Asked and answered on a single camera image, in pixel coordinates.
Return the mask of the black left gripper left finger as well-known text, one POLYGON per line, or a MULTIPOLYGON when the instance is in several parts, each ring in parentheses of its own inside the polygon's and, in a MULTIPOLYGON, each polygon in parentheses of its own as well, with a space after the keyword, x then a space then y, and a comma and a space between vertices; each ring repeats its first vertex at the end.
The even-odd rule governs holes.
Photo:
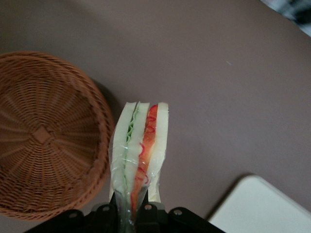
POLYGON ((96 204, 92 207, 93 213, 91 225, 92 233, 117 233, 118 232, 118 209, 115 194, 110 202, 96 204))

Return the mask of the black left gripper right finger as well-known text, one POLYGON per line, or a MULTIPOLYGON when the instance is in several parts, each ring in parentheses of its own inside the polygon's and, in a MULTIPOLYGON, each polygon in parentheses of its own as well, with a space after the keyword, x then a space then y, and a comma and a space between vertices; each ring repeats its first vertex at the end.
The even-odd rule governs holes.
POLYGON ((166 233, 168 214, 164 204, 149 201, 149 195, 145 194, 143 202, 137 211, 135 230, 137 233, 166 233))

